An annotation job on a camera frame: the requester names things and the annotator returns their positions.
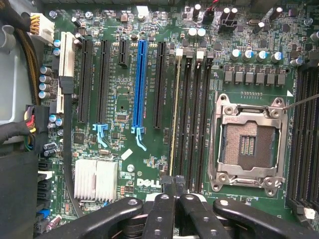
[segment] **cpu socket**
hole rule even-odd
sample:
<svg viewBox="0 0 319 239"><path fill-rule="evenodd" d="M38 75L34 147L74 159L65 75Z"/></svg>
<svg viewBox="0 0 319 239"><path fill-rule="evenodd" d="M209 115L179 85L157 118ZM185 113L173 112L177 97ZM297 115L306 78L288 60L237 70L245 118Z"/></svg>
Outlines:
<svg viewBox="0 0 319 239"><path fill-rule="evenodd" d="M287 112L282 98L270 106L215 100L208 174L213 191L223 185L264 188L273 197L284 183Z"/></svg>

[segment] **cable connector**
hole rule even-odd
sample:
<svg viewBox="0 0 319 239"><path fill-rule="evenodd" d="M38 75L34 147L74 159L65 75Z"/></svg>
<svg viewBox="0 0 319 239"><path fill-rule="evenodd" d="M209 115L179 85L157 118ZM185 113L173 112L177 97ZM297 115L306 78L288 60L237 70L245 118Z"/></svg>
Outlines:
<svg viewBox="0 0 319 239"><path fill-rule="evenodd" d="M31 36L52 45L54 40L54 23L41 13L31 13L30 16Z"/></svg>

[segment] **metal bracket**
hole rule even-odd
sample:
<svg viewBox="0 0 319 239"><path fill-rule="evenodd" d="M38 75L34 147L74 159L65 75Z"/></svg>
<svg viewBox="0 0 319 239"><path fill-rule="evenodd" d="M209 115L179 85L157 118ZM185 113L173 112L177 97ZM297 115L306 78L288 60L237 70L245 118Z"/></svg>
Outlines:
<svg viewBox="0 0 319 239"><path fill-rule="evenodd" d="M10 54L15 47L15 37L13 35L14 27L10 25L4 25L1 29L4 34L4 40L3 43L0 41L0 51Z"/></svg>

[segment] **chip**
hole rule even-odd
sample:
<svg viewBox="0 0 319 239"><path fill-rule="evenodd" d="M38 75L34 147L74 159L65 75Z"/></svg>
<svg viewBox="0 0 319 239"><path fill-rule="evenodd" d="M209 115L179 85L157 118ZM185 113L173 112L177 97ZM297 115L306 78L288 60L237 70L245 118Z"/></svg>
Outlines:
<svg viewBox="0 0 319 239"><path fill-rule="evenodd" d="M74 133L73 143L84 144L84 133Z"/></svg>

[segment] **blue pcie slot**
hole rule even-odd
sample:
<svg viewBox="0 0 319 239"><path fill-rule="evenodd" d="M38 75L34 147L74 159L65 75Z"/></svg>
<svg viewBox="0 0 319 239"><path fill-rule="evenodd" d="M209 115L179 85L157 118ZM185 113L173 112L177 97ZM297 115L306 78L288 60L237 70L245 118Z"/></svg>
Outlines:
<svg viewBox="0 0 319 239"><path fill-rule="evenodd" d="M144 96L147 67L148 45L145 40L139 41L138 59L136 65L135 96L133 109L133 124L131 133L136 133L136 142L139 147L146 151L142 144L143 140L143 114L144 114Z"/></svg>

